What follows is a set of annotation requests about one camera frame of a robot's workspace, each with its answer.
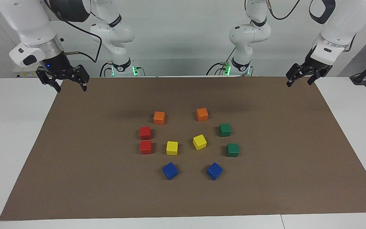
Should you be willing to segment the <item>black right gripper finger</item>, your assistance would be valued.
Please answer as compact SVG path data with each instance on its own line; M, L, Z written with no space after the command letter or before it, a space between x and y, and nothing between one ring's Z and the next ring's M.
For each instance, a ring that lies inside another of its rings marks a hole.
M77 65L72 68L72 80L80 85L84 92L87 91L87 83L89 82L90 76L85 70L83 65Z
M57 93L59 93L61 91L61 87L56 82L55 77L49 78L47 76L46 71L42 67L37 68L36 74L37 74L37 76L38 76L38 78L39 78L39 80L41 81L42 84L49 85L50 87L53 87L56 90Z

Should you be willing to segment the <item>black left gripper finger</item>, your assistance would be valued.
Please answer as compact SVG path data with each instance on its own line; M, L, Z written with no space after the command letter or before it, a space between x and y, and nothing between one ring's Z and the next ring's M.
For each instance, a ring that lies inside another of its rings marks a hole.
M314 71L311 77L307 81L308 85L311 86L314 83L314 81L319 79L320 77L321 77L320 71Z
M298 80L299 78L303 77L303 72L302 72L302 68L303 65L294 63L290 69L287 71L286 73L286 77L288 79L288 81L286 82L286 85L288 87L291 87L292 84Z

